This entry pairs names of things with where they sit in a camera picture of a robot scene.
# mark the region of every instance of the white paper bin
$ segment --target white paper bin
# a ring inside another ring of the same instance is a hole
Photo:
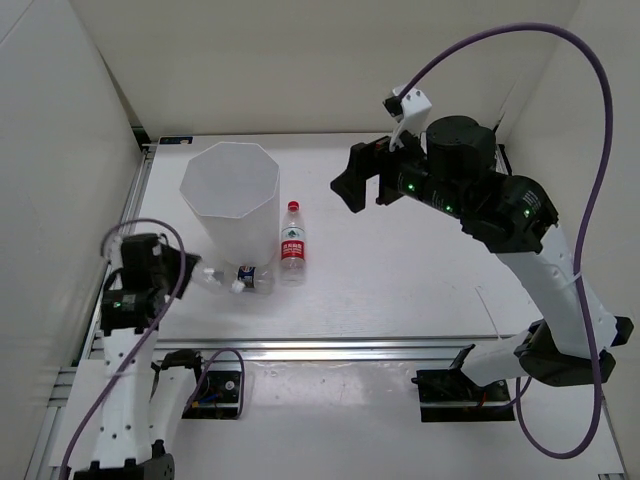
[[[278,249],[280,167],[260,145],[205,150],[189,161],[180,193],[225,260],[269,263]]]

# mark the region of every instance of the white wall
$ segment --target white wall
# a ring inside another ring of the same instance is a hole
[[[140,153],[67,0],[3,2],[0,86],[0,478],[19,479]]]
[[[589,281],[618,315],[635,317],[634,341],[614,352],[618,366],[606,386],[613,424],[632,478],[640,478],[640,3],[583,0],[570,24],[603,61],[614,97],[611,166],[585,247]],[[531,175],[559,207],[571,241],[602,149],[603,108],[597,80],[574,48],[554,54],[509,141],[516,173]]]
[[[566,24],[578,0],[73,0],[142,125],[161,134],[389,131],[381,102],[490,26]],[[555,42],[477,45],[423,87],[432,118],[517,115]]]

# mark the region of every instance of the white table surface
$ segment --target white table surface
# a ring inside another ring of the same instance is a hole
[[[535,450],[517,422],[421,423],[413,362],[248,362],[240,420],[182,420],[168,451],[177,480],[522,479],[597,480],[622,471],[602,418],[586,452],[553,460]],[[50,464],[103,385],[103,362],[80,363]],[[592,388],[534,383],[523,401],[545,446],[573,448],[591,417]],[[95,416],[71,459],[86,468],[98,435]]]
[[[220,141],[260,144],[281,168],[281,210],[297,200],[307,227],[307,281],[272,295],[213,296],[191,285],[162,338],[406,337],[514,334],[540,314],[516,277],[459,223],[410,199],[354,215],[329,189],[349,148],[379,134],[199,136],[160,145],[140,217],[176,227],[189,251],[219,263],[179,192],[188,161]],[[157,230],[142,225],[138,232]]]

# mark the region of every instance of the small bottle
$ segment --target small bottle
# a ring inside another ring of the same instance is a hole
[[[264,267],[236,266],[226,263],[224,284],[232,293],[255,292],[269,295],[273,291],[273,271]]]
[[[300,204],[289,202],[287,213],[282,221],[280,234],[280,279],[288,285],[304,283],[306,263],[304,259],[305,242],[304,221],[300,215]]]
[[[223,293],[224,271],[216,270],[205,264],[202,260],[196,263],[191,273],[191,281],[211,293]]]

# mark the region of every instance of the red bottle label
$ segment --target red bottle label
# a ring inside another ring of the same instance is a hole
[[[281,258],[298,257],[304,259],[304,242],[300,240],[285,240],[282,242]]]

